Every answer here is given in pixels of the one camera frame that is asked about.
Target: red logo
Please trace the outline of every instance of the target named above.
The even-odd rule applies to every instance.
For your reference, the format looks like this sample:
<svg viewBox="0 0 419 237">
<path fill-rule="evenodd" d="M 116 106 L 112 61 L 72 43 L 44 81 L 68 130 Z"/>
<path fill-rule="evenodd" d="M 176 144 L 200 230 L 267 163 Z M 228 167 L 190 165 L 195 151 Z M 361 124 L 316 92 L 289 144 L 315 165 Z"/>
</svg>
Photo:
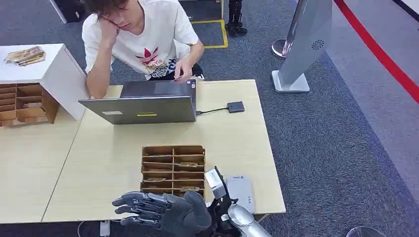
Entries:
<svg viewBox="0 0 419 237">
<path fill-rule="evenodd" d="M 150 51 L 148 51 L 146 48 L 144 48 L 144 57 L 141 56 L 136 56 L 142 64 L 148 66 L 151 62 L 153 62 L 157 56 L 159 55 L 158 50 L 159 48 L 157 47 L 156 49 L 154 49 L 153 53 L 150 53 Z"/>
</svg>

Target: wooden drawer organizer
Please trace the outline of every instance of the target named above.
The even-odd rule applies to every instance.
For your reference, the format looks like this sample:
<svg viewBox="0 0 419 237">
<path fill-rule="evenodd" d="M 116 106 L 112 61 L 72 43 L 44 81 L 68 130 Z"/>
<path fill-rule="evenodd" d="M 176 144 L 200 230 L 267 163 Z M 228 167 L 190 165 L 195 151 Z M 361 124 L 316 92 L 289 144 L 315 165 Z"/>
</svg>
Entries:
<svg viewBox="0 0 419 237">
<path fill-rule="evenodd" d="M 202 146 L 143 147 L 140 190 L 174 194 L 186 191 L 204 196 L 205 149 Z"/>
<path fill-rule="evenodd" d="M 54 123 L 58 102 L 39 84 L 0 84 L 0 127 Z"/>
</svg>

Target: black glove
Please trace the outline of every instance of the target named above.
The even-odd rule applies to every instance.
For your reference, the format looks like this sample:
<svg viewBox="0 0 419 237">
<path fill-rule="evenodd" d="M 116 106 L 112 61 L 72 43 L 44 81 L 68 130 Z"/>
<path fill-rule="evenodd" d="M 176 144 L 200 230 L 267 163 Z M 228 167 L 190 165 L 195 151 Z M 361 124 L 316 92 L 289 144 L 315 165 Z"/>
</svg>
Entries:
<svg viewBox="0 0 419 237">
<path fill-rule="evenodd" d="M 188 191 L 184 197 L 171 194 L 129 192 L 112 202 L 115 213 L 134 213 L 121 220 L 122 225 L 140 224 L 171 233 L 177 237 L 194 237 L 210 227 L 211 216 L 202 196 Z"/>
</svg>

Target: yellow floor tape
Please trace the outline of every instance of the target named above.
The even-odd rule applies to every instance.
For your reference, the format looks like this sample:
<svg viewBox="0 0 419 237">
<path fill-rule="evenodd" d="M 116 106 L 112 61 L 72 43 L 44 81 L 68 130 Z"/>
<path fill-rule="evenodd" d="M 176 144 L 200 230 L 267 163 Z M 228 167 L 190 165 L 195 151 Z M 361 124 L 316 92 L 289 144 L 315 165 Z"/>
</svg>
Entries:
<svg viewBox="0 0 419 237">
<path fill-rule="evenodd" d="M 204 48 L 227 48 L 228 47 L 228 40 L 227 40 L 227 32 L 225 31 L 225 23 L 224 20 L 211 20 L 211 21 L 192 21 L 192 24 L 205 24 L 205 23 L 220 23 L 221 31 L 223 35 L 223 45 L 205 45 Z"/>
</svg>

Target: red floor line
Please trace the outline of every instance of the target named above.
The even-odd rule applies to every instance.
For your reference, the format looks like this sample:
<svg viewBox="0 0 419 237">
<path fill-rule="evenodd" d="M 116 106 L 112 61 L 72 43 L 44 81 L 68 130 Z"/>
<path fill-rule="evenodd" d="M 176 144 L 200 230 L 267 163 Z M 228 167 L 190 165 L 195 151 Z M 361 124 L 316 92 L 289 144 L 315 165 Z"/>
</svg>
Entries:
<svg viewBox="0 0 419 237">
<path fill-rule="evenodd" d="M 387 71 L 401 84 L 410 96 L 419 103 L 419 86 L 407 76 L 405 72 L 385 53 L 374 38 L 362 26 L 353 12 L 343 0 L 334 0 L 340 11 L 349 21 L 353 29 L 358 33 L 362 41 L 367 45 L 375 57 L 383 64 Z"/>
</svg>

